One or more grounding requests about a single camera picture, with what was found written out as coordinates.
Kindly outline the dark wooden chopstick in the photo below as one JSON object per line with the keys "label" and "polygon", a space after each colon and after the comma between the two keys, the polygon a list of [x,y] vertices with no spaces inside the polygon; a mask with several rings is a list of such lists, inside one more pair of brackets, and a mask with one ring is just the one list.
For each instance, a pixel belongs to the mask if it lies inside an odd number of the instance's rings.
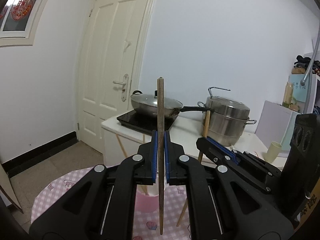
{"label": "dark wooden chopstick", "polygon": [[164,79],[157,79],[159,231],[164,227]]}

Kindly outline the pale green plastic cup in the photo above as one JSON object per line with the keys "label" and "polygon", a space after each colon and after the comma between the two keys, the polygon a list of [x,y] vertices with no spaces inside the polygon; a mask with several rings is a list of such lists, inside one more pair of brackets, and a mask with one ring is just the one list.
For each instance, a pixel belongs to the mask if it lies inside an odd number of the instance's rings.
{"label": "pale green plastic cup", "polygon": [[282,145],[278,142],[272,141],[267,152],[264,154],[265,161],[268,163],[273,163],[281,150]]}

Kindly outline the pink checked tablecloth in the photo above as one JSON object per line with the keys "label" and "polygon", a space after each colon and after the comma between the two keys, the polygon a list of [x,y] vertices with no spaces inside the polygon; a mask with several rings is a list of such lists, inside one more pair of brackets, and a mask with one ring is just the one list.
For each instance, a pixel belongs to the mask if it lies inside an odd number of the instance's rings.
{"label": "pink checked tablecloth", "polygon": [[[31,224],[50,206],[61,198],[92,168],[71,171],[50,182],[34,199],[31,209]],[[186,200],[184,186],[165,186],[164,191],[164,230],[159,233],[158,185],[147,186],[144,193],[137,187],[133,239],[191,239],[189,215],[186,212],[177,226]]]}

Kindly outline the pink cup holder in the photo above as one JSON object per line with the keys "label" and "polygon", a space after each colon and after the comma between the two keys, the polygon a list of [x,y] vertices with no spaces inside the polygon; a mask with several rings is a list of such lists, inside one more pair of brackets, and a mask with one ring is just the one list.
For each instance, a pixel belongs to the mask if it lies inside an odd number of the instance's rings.
{"label": "pink cup holder", "polygon": [[138,185],[135,210],[142,213],[152,213],[159,208],[158,184]]}

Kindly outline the lilac white board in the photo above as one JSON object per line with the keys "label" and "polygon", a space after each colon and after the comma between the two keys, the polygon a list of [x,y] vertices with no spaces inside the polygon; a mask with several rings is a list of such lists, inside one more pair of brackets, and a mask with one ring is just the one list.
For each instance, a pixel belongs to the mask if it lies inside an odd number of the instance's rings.
{"label": "lilac white board", "polygon": [[295,120],[299,113],[277,103],[265,101],[255,135],[268,148],[271,142],[281,144],[281,157],[287,157],[291,149]]}

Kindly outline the stainless steel steamer pot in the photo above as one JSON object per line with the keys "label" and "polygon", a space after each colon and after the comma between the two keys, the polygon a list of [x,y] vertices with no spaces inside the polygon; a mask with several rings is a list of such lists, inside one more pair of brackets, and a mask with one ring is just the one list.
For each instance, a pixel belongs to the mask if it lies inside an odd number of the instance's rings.
{"label": "stainless steel steamer pot", "polygon": [[206,102],[199,101],[199,106],[212,110],[210,114],[208,137],[214,139],[225,147],[233,146],[240,139],[247,125],[254,125],[257,120],[250,119],[250,108],[244,103],[213,95],[209,87],[209,96]]}

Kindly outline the black induction cooker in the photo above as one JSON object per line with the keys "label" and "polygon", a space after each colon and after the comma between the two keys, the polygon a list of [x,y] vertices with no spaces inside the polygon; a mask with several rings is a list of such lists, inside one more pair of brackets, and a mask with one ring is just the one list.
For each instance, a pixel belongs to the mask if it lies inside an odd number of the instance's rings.
{"label": "black induction cooker", "polygon": [[138,113],[134,110],[118,116],[117,120],[121,123],[121,126],[147,135],[152,135],[153,131],[158,130],[156,116]]}

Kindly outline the steel wok with lid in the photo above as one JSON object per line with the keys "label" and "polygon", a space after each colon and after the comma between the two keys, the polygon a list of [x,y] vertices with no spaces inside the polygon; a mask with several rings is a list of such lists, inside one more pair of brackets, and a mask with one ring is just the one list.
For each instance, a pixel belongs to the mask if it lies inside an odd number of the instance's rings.
{"label": "steel wok with lid", "polygon": [[[136,112],[157,117],[157,91],[153,95],[144,94],[135,90],[130,96],[131,105]],[[175,119],[182,112],[206,112],[211,111],[208,107],[184,106],[176,99],[164,98],[164,117]]]}

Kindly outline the cream panel door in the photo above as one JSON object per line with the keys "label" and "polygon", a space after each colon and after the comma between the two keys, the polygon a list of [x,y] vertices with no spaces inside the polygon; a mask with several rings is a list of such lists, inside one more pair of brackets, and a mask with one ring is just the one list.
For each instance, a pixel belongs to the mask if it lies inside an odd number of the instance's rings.
{"label": "cream panel door", "polygon": [[127,110],[136,47],[148,0],[96,0],[79,66],[80,140],[103,152],[102,122]]}

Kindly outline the window with red decorations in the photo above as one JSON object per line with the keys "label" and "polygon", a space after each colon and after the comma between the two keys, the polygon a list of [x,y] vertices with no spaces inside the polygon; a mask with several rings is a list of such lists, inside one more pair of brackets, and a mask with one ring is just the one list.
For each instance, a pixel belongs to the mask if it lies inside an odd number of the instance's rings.
{"label": "window with red decorations", "polygon": [[48,0],[7,0],[1,10],[1,46],[31,46]]}

